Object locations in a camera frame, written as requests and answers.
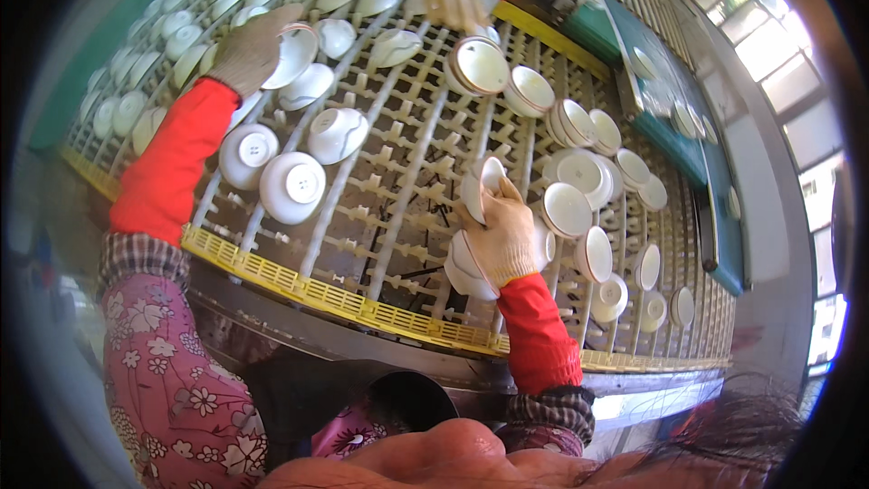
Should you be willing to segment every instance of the gloved hand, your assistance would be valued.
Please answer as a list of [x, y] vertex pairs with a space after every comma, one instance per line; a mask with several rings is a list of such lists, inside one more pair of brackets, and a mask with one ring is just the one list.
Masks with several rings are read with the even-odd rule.
[[255, 93], [277, 68], [282, 28], [301, 12], [300, 4], [288, 4], [234, 28], [221, 41], [214, 66], [206, 75], [241, 99]]
[[455, 212], [462, 218], [473, 255], [484, 275], [496, 289], [510, 280], [537, 273], [534, 256], [535, 219], [525, 206], [516, 186], [501, 178], [501, 190], [483, 194], [486, 224], [471, 217], [463, 204]]
[[488, 19], [480, 0], [426, 0], [432, 25], [446, 25], [454, 30], [473, 33], [479, 25], [486, 27]]

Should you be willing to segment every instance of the red arm sleeve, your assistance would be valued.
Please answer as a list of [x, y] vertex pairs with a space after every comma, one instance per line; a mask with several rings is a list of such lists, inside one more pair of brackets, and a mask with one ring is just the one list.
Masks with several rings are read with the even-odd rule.
[[146, 233], [179, 246], [202, 165], [220, 147], [238, 94], [204, 78], [172, 105], [148, 149], [121, 178], [109, 219], [113, 233]]
[[558, 315], [539, 273], [501, 288], [498, 308], [510, 334], [510, 373], [520, 393], [540, 394], [582, 382], [580, 348]]

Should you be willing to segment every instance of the plaid sleeve cuff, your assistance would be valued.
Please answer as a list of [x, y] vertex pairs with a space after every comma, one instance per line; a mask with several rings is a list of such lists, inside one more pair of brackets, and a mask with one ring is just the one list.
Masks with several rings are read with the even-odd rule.
[[107, 233], [100, 255], [100, 288], [105, 291], [134, 274], [159, 276], [174, 281], [187, 292], [190, 255], [146, 233]]

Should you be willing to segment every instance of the skin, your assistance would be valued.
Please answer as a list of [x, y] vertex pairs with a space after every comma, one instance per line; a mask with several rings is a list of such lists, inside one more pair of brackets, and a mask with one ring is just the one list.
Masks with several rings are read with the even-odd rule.
[[601, 463], [549, 450], [506, 454], [491, 430], [451, 419], [426, 432], [379, 440], [342, 461], [299, 459], [270, 473], [258, 487], [407, 487], [502, 489], [595, 486], [606, 489], [761, 487], [765, 476], [699, 458], [663, 460], [635, 468], [642, 453]]

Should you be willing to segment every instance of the worker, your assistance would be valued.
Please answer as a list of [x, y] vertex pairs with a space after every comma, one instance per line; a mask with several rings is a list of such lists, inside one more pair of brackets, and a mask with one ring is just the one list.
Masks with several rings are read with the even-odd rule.
[[[221, 41], [212, 70], [172, 105], [125, 171], [110, 210], [100, 264], [105, 394], [140, 481], [185, 489], [657, 486], [665, 466], [637, 472], [639, 456], [603, 467], [581, 459], [594, 430], [593, 396], [581, 387], [579, 346], [535, 269], [532, 213], [507, 179], [485, 195], [487, 226], [456, 208], [500, 291], [510, 335], [519, 393], [497, 432], [458, 418], [440, 386], [398, 367], [278, 357], [240, 378], [205, 351], [184, 298], [181, 229], [205, 159], [230, 114], [275, 70], [277, 36], [301, 12], [285, 5]], [[476, 16], [475, 6], [462, 12]], [[683, 463], [668, 463], [670, 486], [752, 486], [765, 476], [706, 458]]]

